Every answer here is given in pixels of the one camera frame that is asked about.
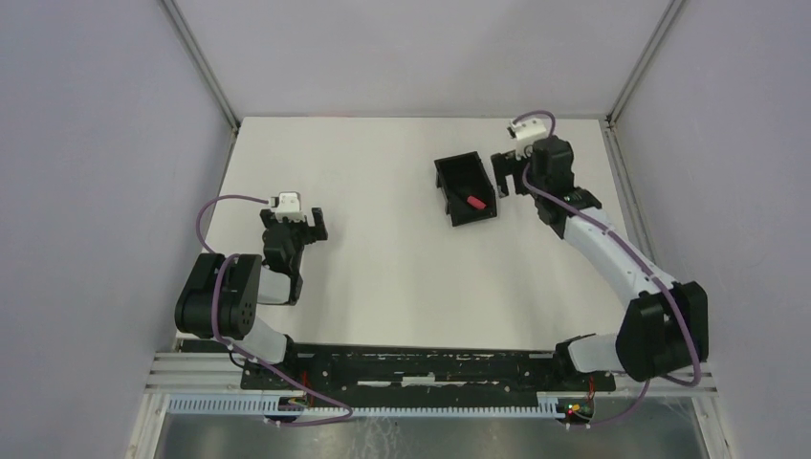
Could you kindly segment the red handled screwdriver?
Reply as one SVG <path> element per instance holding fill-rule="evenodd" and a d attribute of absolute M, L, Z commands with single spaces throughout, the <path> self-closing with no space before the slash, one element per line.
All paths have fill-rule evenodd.
<path fill-rule="evenodd" d="M 486 204 L 483 201 L 479 200 L 478 198 L 476 198 L 474 196 L 468 196 L 466 201 L 471 207 L 473 207 L 475 209 L 478 209 L 478 210 L 482 210 L 482 209 L 485 209 L 487 207 Z"/>

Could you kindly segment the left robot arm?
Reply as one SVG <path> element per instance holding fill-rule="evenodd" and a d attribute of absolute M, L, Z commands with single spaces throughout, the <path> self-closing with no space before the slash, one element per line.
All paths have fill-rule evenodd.
<path fill-rule="evenodd" d="M 263 253 L 241 254 L 227 267 L 222 253 L 200 254 L 174 311 L 177 329 L 199 339 L 215 338 L 216 318 L 222 339 L 251 359 L 265 361 L 264 377 L 282 390 L 298 382 L 300 364 L 286 355 L 292 340 L 258 318 L 257 306 L 297 304 L 304 248 L 328 239 L 322 209 L 313 208 L 312 216 L 310 225 L 306 219 L 295 222 L 262 210 Z"/>

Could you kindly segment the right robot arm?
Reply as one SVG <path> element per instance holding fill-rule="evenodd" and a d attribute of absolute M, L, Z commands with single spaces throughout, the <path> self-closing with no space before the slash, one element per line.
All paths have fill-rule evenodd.
<path fill-rule="evenodd" d="M 330 238 L 305 264 L 319 336 L 342 342 L 548 348 L 555 383 L 639 381 L 692 363 L 678 284 L 583 190 L 569 208 L 499 203 L 480 156 L 342 163 L 322 177 Z M 676 363 L 666 342 L 675 342 Z"/>

